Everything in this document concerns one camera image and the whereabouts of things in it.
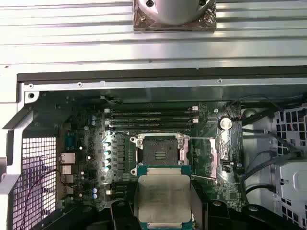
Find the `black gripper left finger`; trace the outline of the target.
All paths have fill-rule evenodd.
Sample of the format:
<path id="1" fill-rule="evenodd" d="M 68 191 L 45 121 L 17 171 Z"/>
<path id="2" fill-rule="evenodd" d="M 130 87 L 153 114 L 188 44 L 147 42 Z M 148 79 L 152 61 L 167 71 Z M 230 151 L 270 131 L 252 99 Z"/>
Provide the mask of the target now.
<path id="1" fill-rule="evenodd" d="M 118 200 L 90 217 L 83 230 L 138 230 L 139 220 L 128 201 Z"/>

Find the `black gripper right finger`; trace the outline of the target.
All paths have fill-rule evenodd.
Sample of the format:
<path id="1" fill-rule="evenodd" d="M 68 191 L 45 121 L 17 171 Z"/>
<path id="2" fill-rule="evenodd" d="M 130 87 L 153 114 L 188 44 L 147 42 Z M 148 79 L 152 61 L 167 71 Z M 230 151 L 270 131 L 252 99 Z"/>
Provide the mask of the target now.
<path id="1" fill-rule="evenodd" d="M 229 208 L 226 203 L 213 200 L 192 200 L 194 230 L 265 230 L 267 225 L 254 215 L 260 208 L 244 206 L 241 211 Z"/>

